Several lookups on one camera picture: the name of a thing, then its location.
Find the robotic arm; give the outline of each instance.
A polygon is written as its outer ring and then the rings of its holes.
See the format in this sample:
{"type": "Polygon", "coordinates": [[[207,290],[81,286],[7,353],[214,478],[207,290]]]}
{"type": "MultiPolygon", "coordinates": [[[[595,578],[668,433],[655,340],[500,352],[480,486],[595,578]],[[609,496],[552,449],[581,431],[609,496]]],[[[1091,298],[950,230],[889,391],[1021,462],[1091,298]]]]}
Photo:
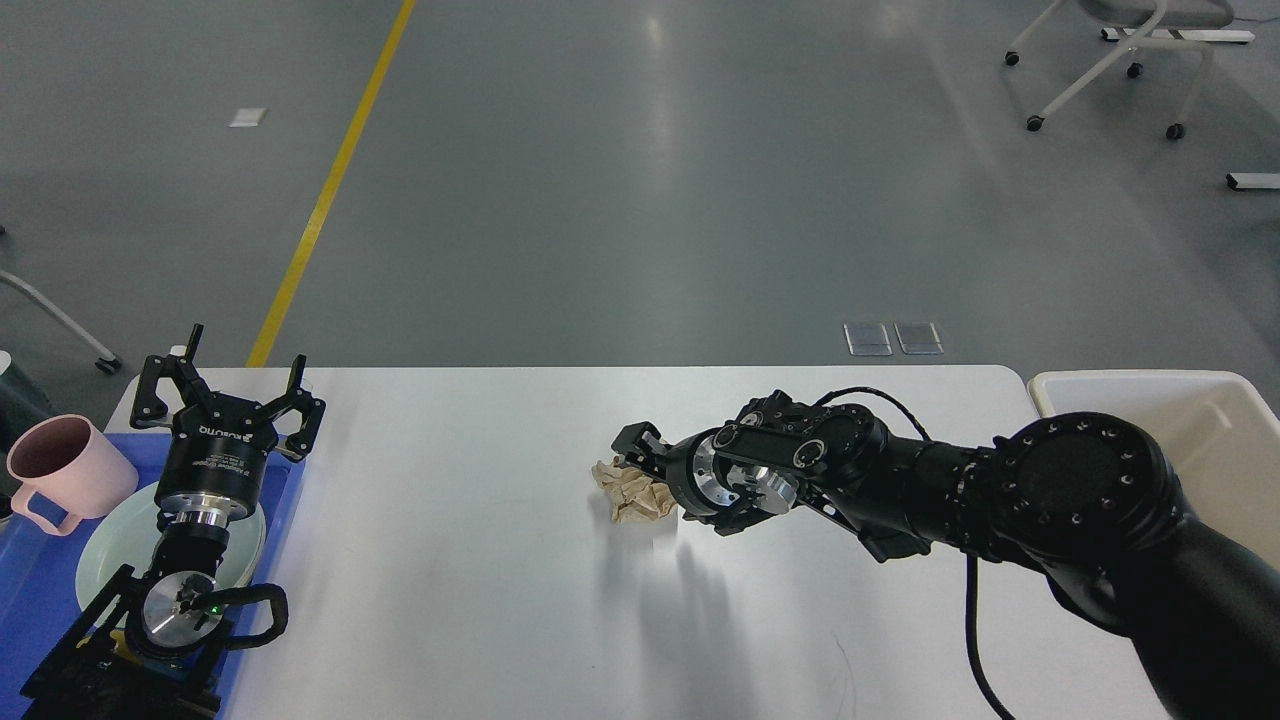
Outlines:
{"type": "Polygon", "coordinates": [[[270,402],[211,391],[195,366],[202,329],[195,325],[182,355],[146,359],[129,418],[134,428],[164,427],[173,434],[155,486],[161,534],[151,565],[141,578],[122,565],[88,603],[23,685],[33,700],[24,717],[214,717],[221,705],[212,692],[218,660],[266,644],[288,625],[284,589],[271,583],[219,588],[216,570],[229,525],[257,511],[268,456],[306,457],[325,404],[302,388],[302,355],[284,395],[270,402]],[[182,397],[173,415],[156,395],[163,378],[182,397]],[[275,421],[293,411],[301,427],[282,438],[275,421]],[[259,602],[269,603],[270,628],[233,635],[228,610],[259,602]],[[123,639],[113,635],[122,620],[123,639]]]}
{"type": "Polygon", "coordinates": [[[673,446],[637,423],[613,450],[722,536],[804,505],[879,562],[942,542],[1042,573],[1062,607],[1133,641],[1175,716],[1280,712],[1280,573],[1196,519],[1142,429],[1073,413],[969,448],[827,398],[776,391],[673,446]]]}

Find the blue tray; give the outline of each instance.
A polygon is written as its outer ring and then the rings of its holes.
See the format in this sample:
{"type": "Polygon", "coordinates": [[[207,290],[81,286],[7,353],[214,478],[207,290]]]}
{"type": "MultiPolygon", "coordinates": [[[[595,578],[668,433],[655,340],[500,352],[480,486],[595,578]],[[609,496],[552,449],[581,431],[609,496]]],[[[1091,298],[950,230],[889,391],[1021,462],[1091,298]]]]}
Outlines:
{"type": "MultiPolygon", "coordinates": [[[[138,487],[160,479],[169,436],[120,433],[106,436],[138,469],[138,487]]],[[[297,465],[273,454],[266,462],[259,503],[266,514],[266,544],[253,582],[264,582],[288,533],[298,502],[303,462],[297,465]]],[[[33,501],[37,510],[41,507],[33,501]]],[[[79,618],[76,602],[76,565],[84,543],[101,520],[84,520],[65,538],[46,536],[31,520],[14,515],[0,533],[0,717],[19,717],[31,701],[19,691],[63,633],[79,618]]],[[[138,568],[137,577],[146,568],[138,568]]],[[[257,606],[244,610],[236,634],[247,634],[257,606]]],[[[218,662],[216,692],[225,702],[244,651],[228,652],[218,662]]]]}

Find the black cable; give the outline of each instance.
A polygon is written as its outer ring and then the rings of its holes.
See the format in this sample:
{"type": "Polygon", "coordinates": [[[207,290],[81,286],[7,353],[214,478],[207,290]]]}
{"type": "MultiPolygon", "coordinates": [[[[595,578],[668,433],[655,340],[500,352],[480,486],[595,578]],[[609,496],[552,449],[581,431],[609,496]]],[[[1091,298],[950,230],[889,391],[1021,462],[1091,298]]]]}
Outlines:
{"type": "Polygon", "coordinates": [[[852,395],[855,392],[874,395],[876,397],[887,400],[893,405],[893,407],[897,407],[904,415],[906,415],[906,419],[911,421],[911,427],[915,428],[915,432],[920,433],[922,439],[924,439],[925,442],[933,441],[933,438],[929,437],[929,433],[924,432],[924,425],[922,425],[920,421],[915,419],[915,415],[911,415],[911,411],[906,409],[906,405],[902,405],[901,402],[897,401],[897,398],[895,398],[892,395],[882,389],[876,389],[873,387],[865,387],[865,386],[846,387],[845,389],[835,389],[822,396],[822,398],[819,398],[818,402],[814,402],[814,406],[822,407],[823,405],[831,402],[832,400],[836,400],[837,397],[844,397],[846,395],[852,395]]]}
{"type": "MultiPolygon", "coordinates": [[[[893,407],[897,407],[904,415],[906,415],[906,419],[911,421],[911,427],[915,428],[915,432],[920,433],[922,439],[932,442],[933,438],[931,438],[929,433],[924,430],[924,425],[915,419],[915,415],[913,415],[905,405],[899,402],[897,398],[882,389],[865,386],[836,389],[822,396],[818,402],[814,402],[814,406],[822,407],[837,397],[844,397],[855,392],[874,395],[876,397],[887,400],[893,405],[893,407]]],[[[969,670],[973,673],[973,680],[978,683],[978,689],[982,692],[982,697],[987,698],[987,705],[996,711],[996,715],[998,715],[1001,720],[1014,720],[1014,715],[1009,712],[1005,705],[1000,702],[1000,698],[996,697],[996,691],[991,689],[991,683],[987,682],[987,674],[982,671],[982,659],[978,656],[978,557],[973,555],[966,555],[965,557],[964,646],[965,652],[969,656],[969,670]]]]}
{"type": "Polygon", "coordinates": [[[991,689],[987,674],[982,671],[982,659],[978,657],[978,557],[965,556],[965,588],[964,588],[964,647],[969,653],[969,670],[973,671],[973,680],[978,683],[982,697],[987,698],[987,705],[996,711],[1001,720],[1014,720],[1014,714],[1005,708],[1005,705],[996,697],[996,691],[991,689]]]}

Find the table surface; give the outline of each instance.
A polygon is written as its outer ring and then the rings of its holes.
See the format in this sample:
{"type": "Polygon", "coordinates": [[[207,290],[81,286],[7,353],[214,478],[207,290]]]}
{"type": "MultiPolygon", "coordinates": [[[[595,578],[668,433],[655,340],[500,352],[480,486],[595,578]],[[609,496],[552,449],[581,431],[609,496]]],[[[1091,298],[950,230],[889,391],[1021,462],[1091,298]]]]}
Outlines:
{"type": "MultiPolygon", "coordinates": [[[[265,400],[287,370],[204,375],[265,400]]],[[[228,717],[992,716],[965,661],[959,552],[877,565],[804,509],[730,538],[613,525],[589,469],[626,424],[675,442],[774,388],[812,402],[876,386],[934,438],[989,445],[1037,416],[1006,368],[306,377],[329,407],[271,578],[289,629],[246,651],[228,717]]],[[[109,432],[128,429],[132,392],[109,432]]],[[[1039,575],[984,564],[980,588],[983,665],[1015,715],[1166,717],[1129,642],[1061,610],[1039,575]]]]}

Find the yellow floor line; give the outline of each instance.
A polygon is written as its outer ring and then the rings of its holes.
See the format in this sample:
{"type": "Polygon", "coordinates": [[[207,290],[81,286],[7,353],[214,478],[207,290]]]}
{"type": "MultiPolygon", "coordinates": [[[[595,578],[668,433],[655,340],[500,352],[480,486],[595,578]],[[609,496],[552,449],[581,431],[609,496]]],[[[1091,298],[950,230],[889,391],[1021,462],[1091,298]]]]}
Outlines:
{"type": "Polygon", "coordinates": [[[378,91],[383,87],[383,78],[387,77],[387,68],[392,64],[392,58],[396,56],[396,47],[399,45],[401,36],[404,35],[404,26],[408,24],[408,17],[413,13],[415,4],[416,0],[404,0],[399,14],[396,15],[396,23],[392,24],[392,32],[387,36],[387,44],[383,45],[383,53],[378,56],[374,73],[369,76],[365,95],[360,99],[360,105],[356,106],[351,124],[347,126],[347,135],[342,138],[338,156],[333,159],[329,177],[325,178],[324,187],[320,188],[320,197],[316,199],[316,206],[311,210],[307,228],[302,231],[298,249],[293,251],[293,260],[289,261],[289,268],[284,272],[280,288],[275,291],[275,300],[266,313],[266,319],[262,320],[262,329],[259,331],[253,350],[248,355],[248,361],[244,363],[246,368],[261,368],[266,365],[266,359],[271,355],[271,346],[275,345],[275,338],[280,334],[284,315],[288,314],[289,305],[293,304],[293,295],[298,291],[298,283],[302,282],[302,273],[307,269],[307,261],[311,260],[311,251],[315,250],[320,229],[324,228],[324,220],[329,217],[329,208],[333,206],[333,199],[338,195],[342,178],[347,174],[347,165],[351,164],[351,156],[356,152],[360,136],[365,132],[369,111],[374,109],[378,91]]]}

